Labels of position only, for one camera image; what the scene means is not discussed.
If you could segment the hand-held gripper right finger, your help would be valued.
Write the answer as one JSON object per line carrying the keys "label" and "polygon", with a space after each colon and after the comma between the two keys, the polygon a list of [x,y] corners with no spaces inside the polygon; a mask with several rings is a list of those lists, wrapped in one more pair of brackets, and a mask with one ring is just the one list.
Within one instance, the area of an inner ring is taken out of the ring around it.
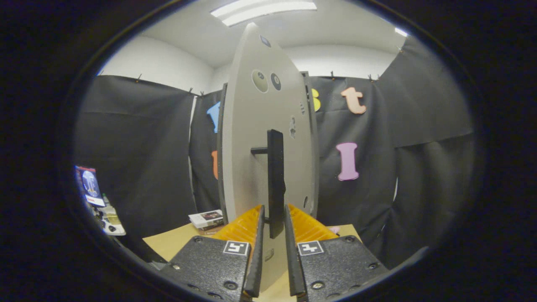
{"label": "hand-held gripper right finger", "polygon": [[354,235],[337,235],[293,205],[284,206],[290,295],[333,302],[358,294],[388,269]]}

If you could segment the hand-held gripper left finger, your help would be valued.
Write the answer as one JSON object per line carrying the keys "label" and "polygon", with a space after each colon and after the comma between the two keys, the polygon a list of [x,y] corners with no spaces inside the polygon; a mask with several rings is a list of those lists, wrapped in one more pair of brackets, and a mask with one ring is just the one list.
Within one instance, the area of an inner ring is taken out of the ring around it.
{"label": "hand-held gripper left finger", "polygon": [[202,300],[250,302],[260,294],[264,216],[257,205],[212,237],[192,237],[160,272]]}

